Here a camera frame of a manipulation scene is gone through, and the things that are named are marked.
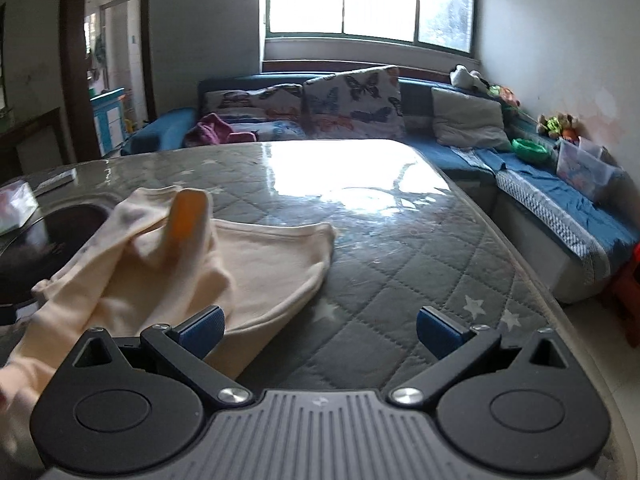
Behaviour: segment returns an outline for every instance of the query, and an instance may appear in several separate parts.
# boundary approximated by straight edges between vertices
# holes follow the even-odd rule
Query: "beige cloth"
[[[41,466],[31,410],[88,327],[132,336],[217,304],[225,336],[205,361],[235,378],[316,293],[330,264],[330,224],[237,224],[210,220],[210,210],[202,190],[139,189],[34,288],[46,303],[0,370],[0,440],[14,460]]]

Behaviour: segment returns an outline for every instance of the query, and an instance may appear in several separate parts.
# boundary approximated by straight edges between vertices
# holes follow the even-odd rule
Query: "metal screw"
[[[415,406],[424,400],[424,393],[417,388],[398,388],[391,392],[391,399],[396,404]]]
[[[238,388],[237,386],[223,388],[218,393],[218,399],[225,404],[242,404],[243,402],[247,402],[249,397],[251,397],[249,391],[244,388]]]

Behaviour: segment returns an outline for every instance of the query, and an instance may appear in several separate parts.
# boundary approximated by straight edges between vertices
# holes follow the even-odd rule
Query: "tiled floor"
[[[596,300],[565,312],[609,385],[640,457],[640,347],[628,345],[614,314]]]

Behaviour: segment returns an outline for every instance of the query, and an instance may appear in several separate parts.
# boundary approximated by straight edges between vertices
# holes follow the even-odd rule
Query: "sofa armrest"
[[[121,155],[162,152],[182,147],[185,134],[198,121],[195,108],[171,110],[133,134],[120,150]]]

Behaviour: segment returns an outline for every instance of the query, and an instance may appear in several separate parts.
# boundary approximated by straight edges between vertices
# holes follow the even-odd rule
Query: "green basket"
[[[549,152],[546,148],[533,140],[513,139],[511,147],[519,159],[529,164],[544,164],[549,158]]]

